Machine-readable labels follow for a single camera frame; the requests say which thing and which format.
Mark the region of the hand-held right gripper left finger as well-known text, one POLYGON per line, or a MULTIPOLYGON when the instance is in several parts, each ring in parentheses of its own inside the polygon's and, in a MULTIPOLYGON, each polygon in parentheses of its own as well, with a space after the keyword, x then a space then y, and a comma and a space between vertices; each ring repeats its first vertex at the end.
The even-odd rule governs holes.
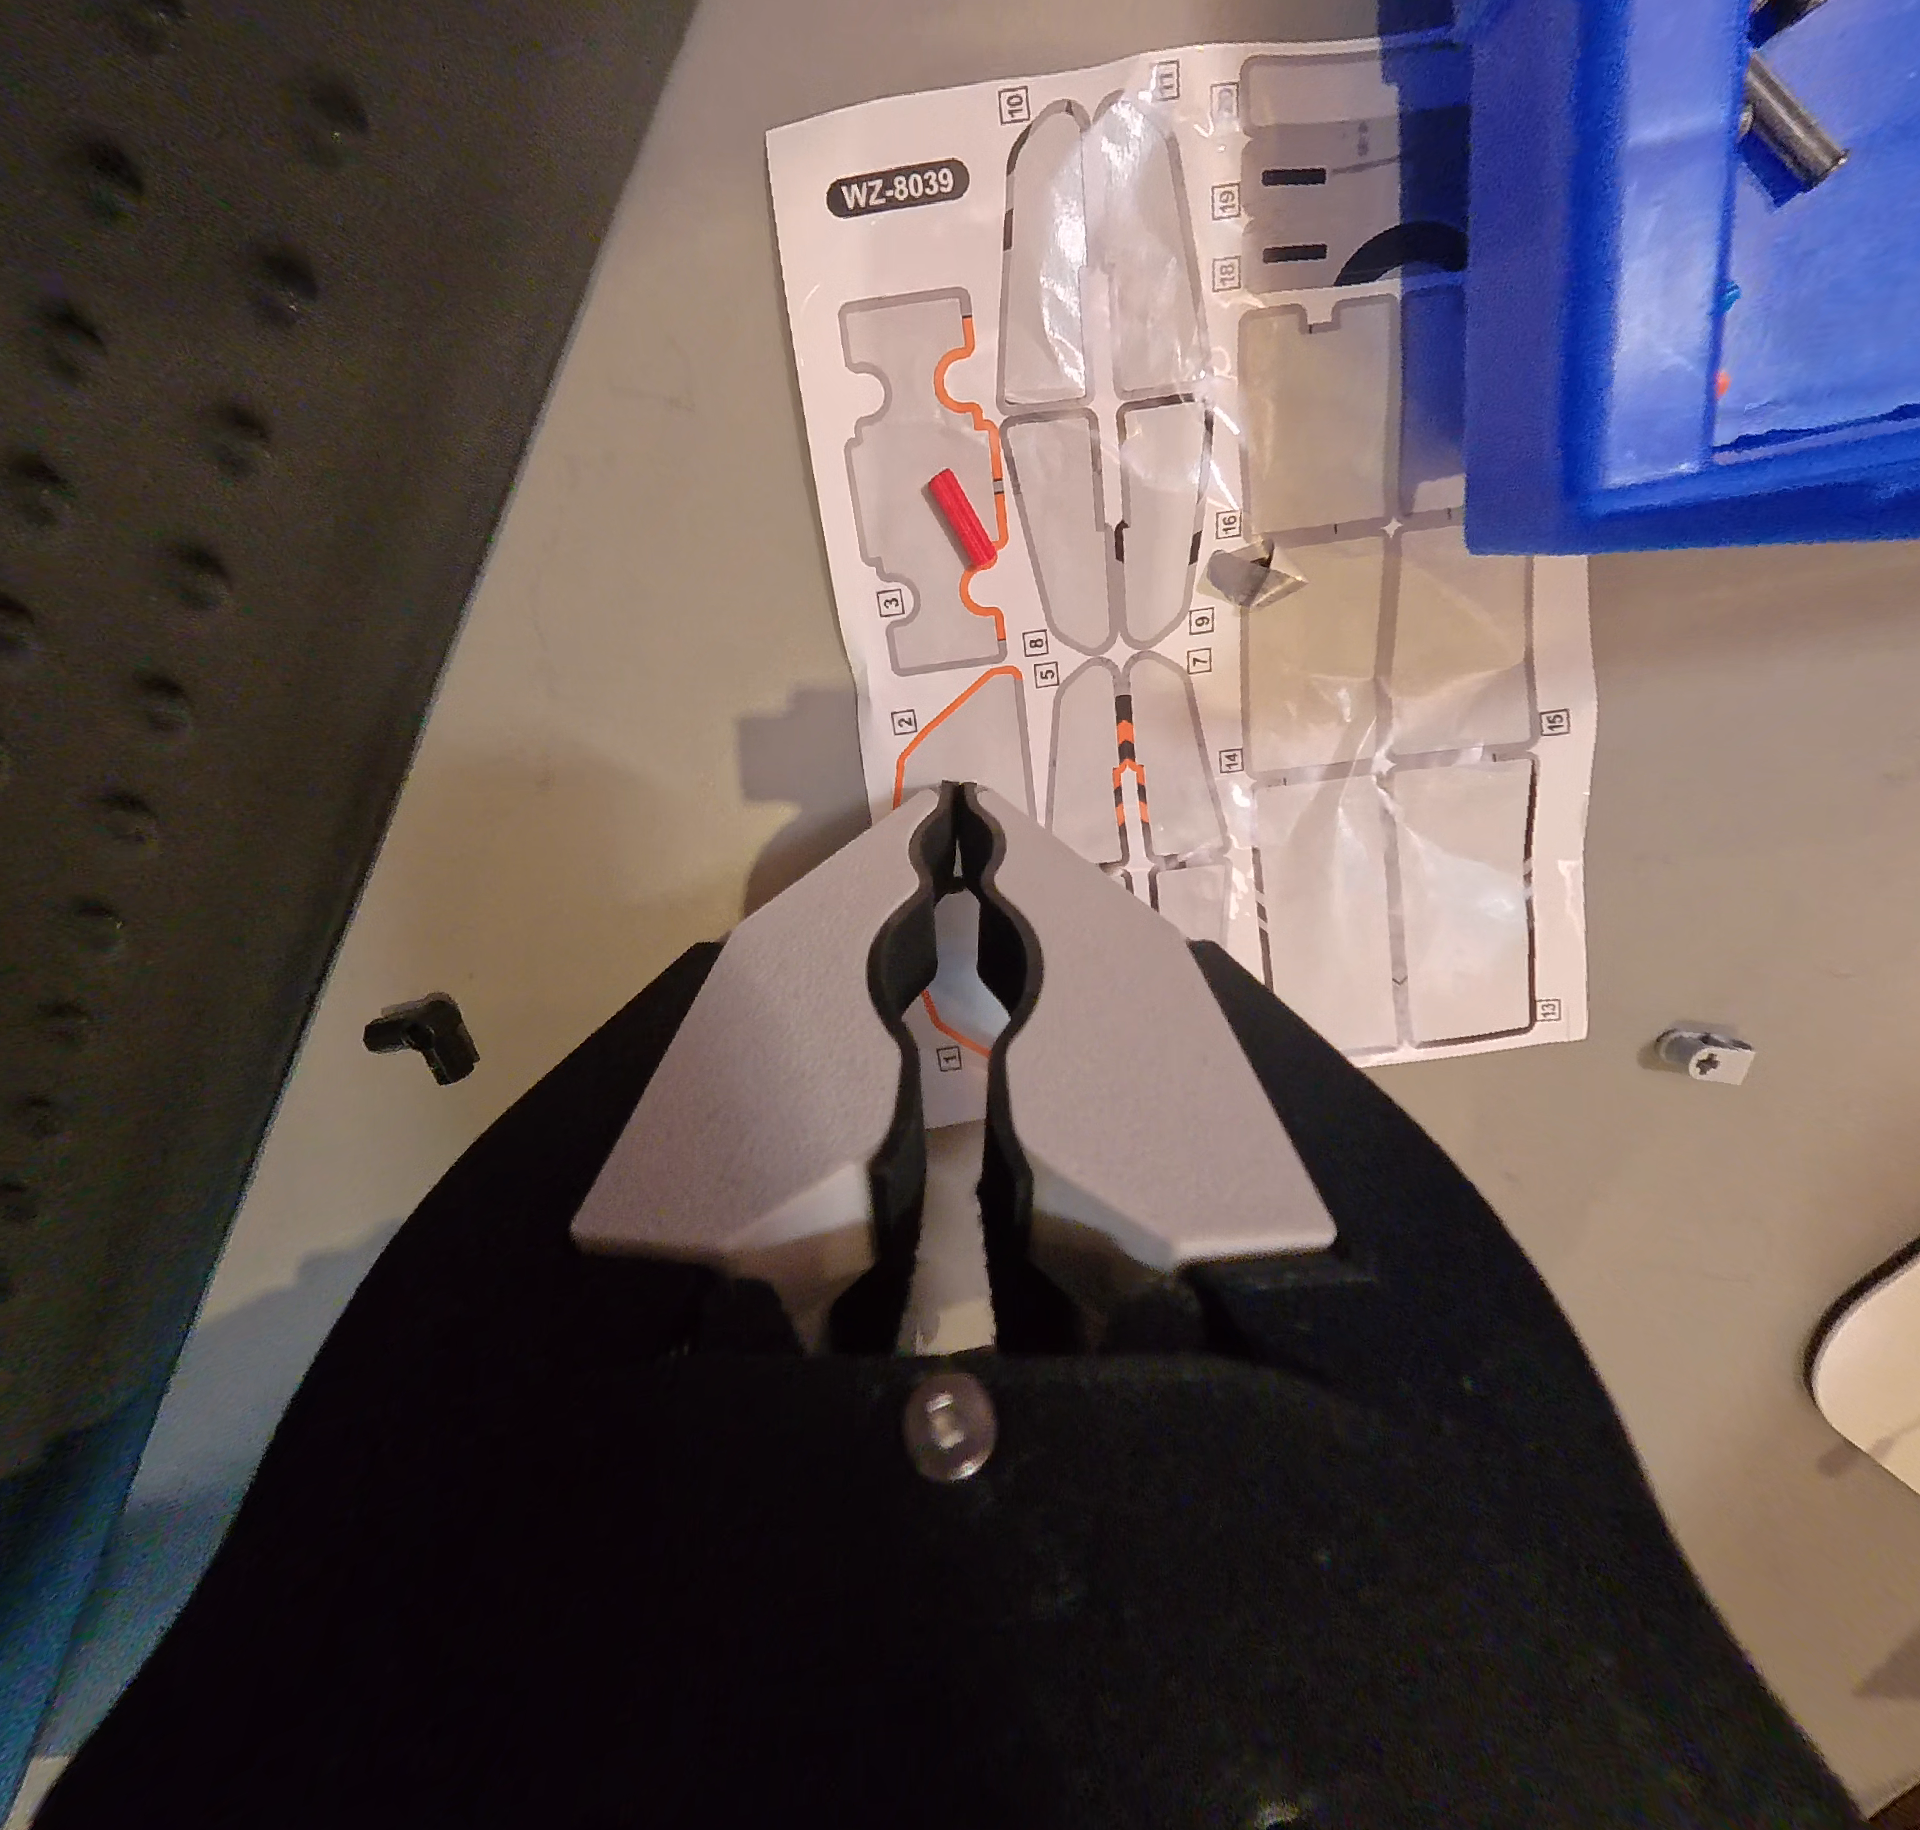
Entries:
POLYGON ((928 1161, 903 1016, 955 801, 909 794, 727 934, 572 1219, 583 1252, 765 1284, 810 1348, 897 1348, 928 1161))

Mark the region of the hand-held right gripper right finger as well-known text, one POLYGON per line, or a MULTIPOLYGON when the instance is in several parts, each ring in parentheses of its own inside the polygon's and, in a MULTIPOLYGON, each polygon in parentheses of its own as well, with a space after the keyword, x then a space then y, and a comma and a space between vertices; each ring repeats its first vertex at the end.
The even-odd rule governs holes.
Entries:
POLYGON ((1071 1354, 1193 1269, 1336 1222, 1193 943, 995 790, 955 790, 976 969, 1006 1010, 978 1184, 997 1348, 1071 1354))

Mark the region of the red plastic pin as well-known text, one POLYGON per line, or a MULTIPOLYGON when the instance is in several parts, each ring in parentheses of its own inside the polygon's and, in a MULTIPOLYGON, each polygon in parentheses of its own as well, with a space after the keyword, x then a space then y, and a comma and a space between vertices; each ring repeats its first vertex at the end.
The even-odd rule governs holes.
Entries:
POLYGON ((951 468, 931 474, 923 486, 968 570, 989 570, 997 558, 994 531, 951 468))

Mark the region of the blue plastic bin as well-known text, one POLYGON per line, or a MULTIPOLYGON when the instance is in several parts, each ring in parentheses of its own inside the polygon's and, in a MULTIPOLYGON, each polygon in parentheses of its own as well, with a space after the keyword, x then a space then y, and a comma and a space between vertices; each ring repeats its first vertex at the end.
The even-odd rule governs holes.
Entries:
POLYGON ((1450 1, 1468 545, 1913 539, 1917 171, 1802 190, 1742 131, 1751 0, 1450 1))

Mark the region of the small building parts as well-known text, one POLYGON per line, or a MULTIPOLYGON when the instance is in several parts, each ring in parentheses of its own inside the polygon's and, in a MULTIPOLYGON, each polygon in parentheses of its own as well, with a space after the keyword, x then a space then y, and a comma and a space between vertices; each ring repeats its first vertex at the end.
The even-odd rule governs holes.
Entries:
POLYGON ((1913 203, 1917 0, 1749 0, 1740 130, 1800 190, 1845 163, 1869 202, 1913 203))

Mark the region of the black angle connector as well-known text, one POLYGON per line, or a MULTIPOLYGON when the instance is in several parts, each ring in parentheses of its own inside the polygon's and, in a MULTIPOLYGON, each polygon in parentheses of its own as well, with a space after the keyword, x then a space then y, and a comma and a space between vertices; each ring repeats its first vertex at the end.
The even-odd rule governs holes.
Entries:
POLYGON ((463 1012, 446 991, 431 991, 382 1010, 364 1026, 362 1043, 373 1054, 399 1050, 419 1054, 441 1087, 465 1079, 478 1064, 475 1042, 463 1012))

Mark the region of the clear sticker sheet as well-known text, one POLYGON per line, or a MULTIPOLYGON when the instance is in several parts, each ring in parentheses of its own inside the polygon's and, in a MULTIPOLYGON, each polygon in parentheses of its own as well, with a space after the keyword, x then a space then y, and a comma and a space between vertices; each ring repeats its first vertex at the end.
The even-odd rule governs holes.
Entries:
POLYGON ((871 810, 995 788, 1362 1065, 1588 1026, 1588 577, 1466 531, 1468 96, 1202 43, 764 140, 871 810), (1261 539, 1304 590, 1210 594, 1261 539))

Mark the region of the small foil scrap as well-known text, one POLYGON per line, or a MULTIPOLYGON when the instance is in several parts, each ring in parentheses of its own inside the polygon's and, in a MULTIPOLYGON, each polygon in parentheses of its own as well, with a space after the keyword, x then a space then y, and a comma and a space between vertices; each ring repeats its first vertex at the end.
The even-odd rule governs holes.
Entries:
POLYGON ((1273 541, 1220 545, 1205 562, 1212 595, 1239 612, 1257 612, 1304 590, 1308 577, 1273 541))

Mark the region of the white document stand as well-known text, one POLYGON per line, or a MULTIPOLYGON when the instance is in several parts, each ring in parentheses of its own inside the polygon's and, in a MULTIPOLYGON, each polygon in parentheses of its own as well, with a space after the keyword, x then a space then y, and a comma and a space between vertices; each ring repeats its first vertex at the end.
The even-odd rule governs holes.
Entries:
POLYGON ((1917 1242, 1841 1289, 1804 1360, 1807 1395, 1857 1454, 1917 1491, 1917 1242))

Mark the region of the black dimpled pad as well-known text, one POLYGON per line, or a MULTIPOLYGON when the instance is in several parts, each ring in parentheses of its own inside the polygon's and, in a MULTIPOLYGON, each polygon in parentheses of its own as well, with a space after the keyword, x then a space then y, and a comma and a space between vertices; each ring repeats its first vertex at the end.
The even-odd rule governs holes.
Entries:
POLYGON ((3 1805, 698 0, 1 0, 3 1805))

